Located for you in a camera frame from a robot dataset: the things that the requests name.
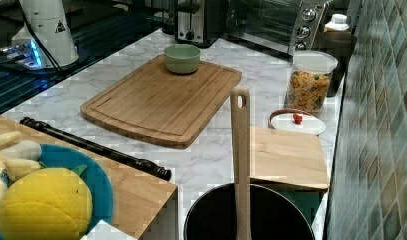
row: glass jar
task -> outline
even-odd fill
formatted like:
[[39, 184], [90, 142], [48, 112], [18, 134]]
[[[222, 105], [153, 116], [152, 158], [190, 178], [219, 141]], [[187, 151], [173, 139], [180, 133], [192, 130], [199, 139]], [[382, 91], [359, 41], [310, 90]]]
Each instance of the glass jar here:
[[284, 107], [318, 117], [337, 63], [337, 59], [326, 53], [295, 52]]

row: wooden cutting board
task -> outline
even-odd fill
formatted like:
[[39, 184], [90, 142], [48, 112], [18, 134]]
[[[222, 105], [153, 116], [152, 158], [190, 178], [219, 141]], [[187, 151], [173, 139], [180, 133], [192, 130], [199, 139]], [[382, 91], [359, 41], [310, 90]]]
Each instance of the wooden cutting board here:
[[166, 147], [187, 148], [241, 80], [241, 72], [201, 62], [190, 75], [165, 68], [159, 55], [81, 106], [110, 131]]
[[267, 181], [287, 188], [326, 192], [330, 186], [319, 137], [251, 127], [252, 182]]

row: fruit bowl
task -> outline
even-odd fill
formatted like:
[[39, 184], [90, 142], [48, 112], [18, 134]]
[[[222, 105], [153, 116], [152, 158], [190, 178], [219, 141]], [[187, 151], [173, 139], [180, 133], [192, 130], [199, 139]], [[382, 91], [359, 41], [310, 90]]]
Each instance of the fruit bowl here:
[[81, 179], [87, 184], [92, 195], [93, 210], [87, 233], [100, 220], [110, 223], [113, 214], [113, 192], [110, 181], [103, 169], [87, 155], [63, 146], [41, 144], [42, 155], [39, 159], [48, 168], [63, 167], [73, 170], [86, 165]]

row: appliance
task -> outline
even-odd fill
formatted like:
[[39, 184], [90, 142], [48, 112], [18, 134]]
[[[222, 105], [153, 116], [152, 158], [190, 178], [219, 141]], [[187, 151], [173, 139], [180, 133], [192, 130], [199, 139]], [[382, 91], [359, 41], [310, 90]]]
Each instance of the appliance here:
[[62, 0], [19, 0], [24, 27], [12, 46], [0, 49], [9, 59], [29, 70], [61, 71], [79, 55], [67, 26]]
[[283, 53], [311, 49], [327, 13], [326, 0], [230, 0], [227, 35]]
[[221, 36], [228, 0], [175, 0], [175, 40], [207, 48]]

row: backsplash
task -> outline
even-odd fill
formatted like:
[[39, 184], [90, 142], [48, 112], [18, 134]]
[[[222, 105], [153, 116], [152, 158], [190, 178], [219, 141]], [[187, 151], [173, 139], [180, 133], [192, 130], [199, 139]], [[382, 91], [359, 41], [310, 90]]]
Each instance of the backsplash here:
[[365, 0], [349, 66], [328, 239], [407, 239], [407, 0]]

